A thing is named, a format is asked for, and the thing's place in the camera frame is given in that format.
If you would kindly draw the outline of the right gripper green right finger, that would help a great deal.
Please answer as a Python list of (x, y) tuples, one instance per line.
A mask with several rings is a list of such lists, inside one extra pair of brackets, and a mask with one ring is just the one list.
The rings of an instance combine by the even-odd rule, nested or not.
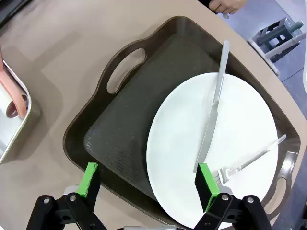
[(272, 226), (259, 198), (247, 195), (242, 199), (221, 192), (206, 163), (197, 166), (195, 186), (204, 211), (195, 230), (217, 230), (231, 223), (236, 230), (271, 230)]

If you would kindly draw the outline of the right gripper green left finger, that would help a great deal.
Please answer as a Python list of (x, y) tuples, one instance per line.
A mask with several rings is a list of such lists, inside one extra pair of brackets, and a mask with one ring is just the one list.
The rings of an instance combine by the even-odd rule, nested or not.
[(94, 213), (100, 185), (98, 164), (90, 162), (75, 192), (64, 194), (59, 199), (42, 195), (36, 200), (26, 228), (62, 230), (67, 224), (76, 224), (81, 230), (105, 230)]

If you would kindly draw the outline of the person's left hand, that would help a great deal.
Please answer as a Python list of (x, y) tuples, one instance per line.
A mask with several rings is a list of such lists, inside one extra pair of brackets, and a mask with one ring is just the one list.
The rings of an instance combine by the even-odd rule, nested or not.
[(247, 0), (212, 0), (209, 3), (209, 9), (215, 13), (235, 14)]

